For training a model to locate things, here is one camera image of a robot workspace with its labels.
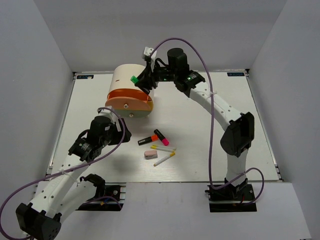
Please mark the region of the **orange cap black highlighter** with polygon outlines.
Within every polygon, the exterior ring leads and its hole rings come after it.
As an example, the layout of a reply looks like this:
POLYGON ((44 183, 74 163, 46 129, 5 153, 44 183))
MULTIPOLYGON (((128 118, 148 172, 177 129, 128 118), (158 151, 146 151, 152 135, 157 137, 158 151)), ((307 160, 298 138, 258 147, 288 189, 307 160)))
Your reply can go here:
POLYGON ((137 143, 138 143, 139 146, 142 146, 142 145, 145 145, 145 144, 149 144, 149 143, 155 142, 158 139, 159 139, 158 136, 156 134, 154 134, 152 136, 149 136, 149 137, 146 137, 144 139, 138 140, 137 143))

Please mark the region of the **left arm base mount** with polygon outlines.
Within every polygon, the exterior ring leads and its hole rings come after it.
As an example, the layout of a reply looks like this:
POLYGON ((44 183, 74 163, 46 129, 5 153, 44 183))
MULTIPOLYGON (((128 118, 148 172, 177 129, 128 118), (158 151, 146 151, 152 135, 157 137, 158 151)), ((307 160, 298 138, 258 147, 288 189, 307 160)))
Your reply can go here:
POLYGON ((77 211, 120 212, 125 203, 126 184, 106 183, 104 193, 84 202, 77 211))

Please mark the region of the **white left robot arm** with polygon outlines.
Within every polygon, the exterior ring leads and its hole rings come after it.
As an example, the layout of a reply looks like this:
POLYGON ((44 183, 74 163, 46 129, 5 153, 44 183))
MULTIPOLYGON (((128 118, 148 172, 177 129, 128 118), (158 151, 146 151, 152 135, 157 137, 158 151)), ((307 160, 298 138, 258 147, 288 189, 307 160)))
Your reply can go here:
POLYGON ((125 120, 102 110, 81 132, 68 150, 58 175, 28 204, 16 209, 20 229, 36 240, 53 240, 62 222, 85 201, 105 196, 105 180, 97 174, 83 172, 97 159, 104 147, 130 141, 132 134, 125 120))

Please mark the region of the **green cap black highlighter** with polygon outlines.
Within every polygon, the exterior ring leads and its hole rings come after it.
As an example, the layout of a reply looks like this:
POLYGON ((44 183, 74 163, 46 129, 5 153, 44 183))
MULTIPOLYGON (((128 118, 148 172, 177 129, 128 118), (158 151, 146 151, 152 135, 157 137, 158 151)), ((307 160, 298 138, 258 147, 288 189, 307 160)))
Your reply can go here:
POLYGON ((144 80, 144 77, 138 78, 138 77, 133 75, 130 78, 130 81, 134 84, 135 87, 139 88, 143 92, 149 90, 148 86, 146 85, 146 81, 144 80))

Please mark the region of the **orange top drawer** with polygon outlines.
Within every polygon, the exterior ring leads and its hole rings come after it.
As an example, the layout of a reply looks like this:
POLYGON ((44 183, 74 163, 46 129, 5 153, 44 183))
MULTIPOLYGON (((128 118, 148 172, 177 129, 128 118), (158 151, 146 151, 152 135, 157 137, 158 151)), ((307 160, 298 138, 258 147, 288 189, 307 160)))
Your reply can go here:
POLYGON ((141 90, 120 88, 108 94, 105 106, 112 106, 115 110, 152 111, 154 103, 152 97, 141 90))

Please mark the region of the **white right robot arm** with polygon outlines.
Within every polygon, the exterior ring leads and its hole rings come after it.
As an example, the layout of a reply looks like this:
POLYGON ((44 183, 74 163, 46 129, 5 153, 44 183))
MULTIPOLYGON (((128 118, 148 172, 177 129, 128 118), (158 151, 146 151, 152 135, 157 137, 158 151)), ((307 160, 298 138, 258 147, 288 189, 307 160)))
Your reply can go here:
POLYGON ((218 94, 213 93, 210 84, 198 72, 190 69, 187 55, 181 48, 167 52, 168 63, 156 56, 156 50, 145 47, 142 58, 145 69, 131 81, 149 95, 159 82, 173 82, 175 87, 188 98, 201 105, 222 127, 224 133, 220 145, 227 155, 225 183, 226 195, 236 200, 244 193, 246 160, 248 150, 255 136, 255 118, 231 107, 218 94))

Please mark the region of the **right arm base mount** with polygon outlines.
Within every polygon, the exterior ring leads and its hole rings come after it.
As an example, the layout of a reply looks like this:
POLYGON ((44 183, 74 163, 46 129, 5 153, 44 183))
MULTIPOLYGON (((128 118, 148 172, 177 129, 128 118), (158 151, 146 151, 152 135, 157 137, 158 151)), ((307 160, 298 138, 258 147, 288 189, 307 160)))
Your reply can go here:
POLYGON ((249 213, 257 212, 256 203, 249 202, 255 199, 253 186, 247 184, 236 195, 229 188, 213 190, 210 185, 204 191, 208 196, 209 210, 211 213, 249 213))

